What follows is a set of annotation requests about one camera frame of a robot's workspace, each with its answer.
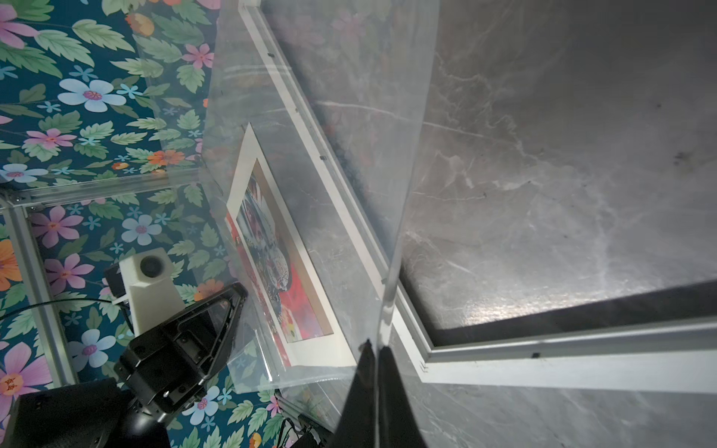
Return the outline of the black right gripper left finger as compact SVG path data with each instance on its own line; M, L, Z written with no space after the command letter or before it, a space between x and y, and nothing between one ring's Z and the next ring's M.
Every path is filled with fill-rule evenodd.
M376 358L369 340L360 347L360 359L341 418L328 444L337 448L376 446Z

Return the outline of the clear acrylic sheet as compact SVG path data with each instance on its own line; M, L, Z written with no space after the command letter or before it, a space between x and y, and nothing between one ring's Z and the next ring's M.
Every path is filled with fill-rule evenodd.
M241 392L348 379L388 334L401 227L429 96L436 1L226 1L205 128L214 207L250 294L229 371ZM227 201L253 129L356 364L282 364L231 238Z

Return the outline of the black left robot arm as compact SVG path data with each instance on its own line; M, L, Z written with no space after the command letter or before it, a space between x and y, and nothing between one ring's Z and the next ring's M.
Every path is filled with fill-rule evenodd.
M169 424L228 364L248 291L235 282L146 332L113 378L19 397L6 447L167 447Z

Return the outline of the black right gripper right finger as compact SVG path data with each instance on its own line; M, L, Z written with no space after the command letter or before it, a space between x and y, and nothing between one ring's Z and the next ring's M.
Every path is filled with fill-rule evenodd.
M379 446L427 448L388 346L379 350L377 365Z

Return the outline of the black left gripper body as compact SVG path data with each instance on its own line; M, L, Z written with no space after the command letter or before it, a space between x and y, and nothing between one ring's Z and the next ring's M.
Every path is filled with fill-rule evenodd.
M167 426L223 369L223 345L223 319L177 317L134 338L114 371L134 394L136 408Z

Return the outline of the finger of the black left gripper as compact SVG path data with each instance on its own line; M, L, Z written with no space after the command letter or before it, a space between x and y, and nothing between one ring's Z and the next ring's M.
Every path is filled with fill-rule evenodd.
M235 282L162 324L179 354L196 370L222 370L230 359L248 291Z

